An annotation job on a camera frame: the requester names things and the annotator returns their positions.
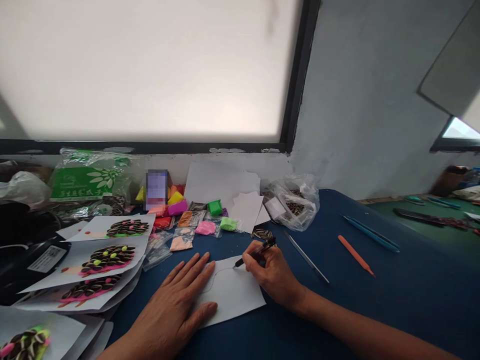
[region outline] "right hand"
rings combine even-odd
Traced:
[[[275,300],[276,303],[296,312],[301,307],[307,294],[307,288],[299,283],[289,268],[282,250],[278,247],[270,247],[258,258],[265,260],[265,268],[249,254],[258,246],[260,241],[254,240],[242,255],[246,270],[258,281],[260,286]]]

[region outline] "craft table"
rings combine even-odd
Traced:
[[[400,246],[400,253],[378,245],[340,214],[390,238]],[[311,226],[304,232],[288,232],[330,280],[327,285],[290,244],[283,226],[269,223],[265,227],[276,236],[294,275],[311,290],[462,359],[479,358],[480,272],[439,250],[428,237],[337,191],[320,190],[320,209]],[[376,278],[361,268],[338,235],[357,250]],[[112,318],[109,343],[125,334],[179,262],[188,261],[196,252],[209,251],[210,259],[216,261],[240,255],[251,241],[247,233],[195,236],[192,249],[176,252],[144,272]],[[284,310],[265,292],[263,295],[266,306],[199,330],[178,359],[357,359],[335,337]]]
[[[430,238],[432,242],[443,248],[451,256],[456,257],[459,261],[480,266],[480,236],[476,235],[472,229],[464,231],[451,226],[432,226],[398,216],[393,211],[394,208],[399,208],[440,218],[455,218],[460,220],[465,219],[466,215],[464,212],[480,215],[480,206],[472,205],[468,201],[457,198],[447,198],[446,200],[450,203],[460,205],[461,209],[444,207],[429,201],[426,201],[425,205],[415,205],[403,200],[379,202],[367,206]]]

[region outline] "sunflower seed bag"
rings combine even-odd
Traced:
[[[50,201],[99,200],[104,196],[129,198],[130,182],[139,162],[136,156],[73,148],[62,148],[60,154],[62,161],[50,179]]]

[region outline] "window frame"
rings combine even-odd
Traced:
[[[480,139],[443,137],[454,119],[455,116],[450,116],[440,132],[440,135],[438,135],[435,142],[431,146],[430,152],[480,152]]]
[[[235,142],[130,142],[130,141],[37,141],[0,139],[0,155],[59,154],[60,149],[105,150],[128,148],[130,154],[291,153],[297,130],[307,69],[321,0],[303,0],[294,47],[290,80],[277,143]],[[16,120],[0,94],[0,116]]]

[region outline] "blue table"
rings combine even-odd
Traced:
[[[400,246],[387,251],[349,225],[349,215]],[[304,232],[288,231],[330,280],[318,278],[283,234],[283,226],[265,226],[297,279],[321,296],[367,317],[403,330],[463,359],[478,359],[480,286],[478,268],[451,258],[427,237],[334,191],[320,190],[320,209]],[[240,255],[249,234],[223,233],[221,238],[197,236],[193,249],[174,253],[143,273],[137,287],[120,305],[110,343],[132,325],[171,269],[196,252],[210,259]],[[343,235],[370,265],[373,278],[337,239]],[[335,337],[284,310],[264,292],[267,305],[200,330],[179,359],[357,359]],[[250,345],[264,342],[264,347]]]

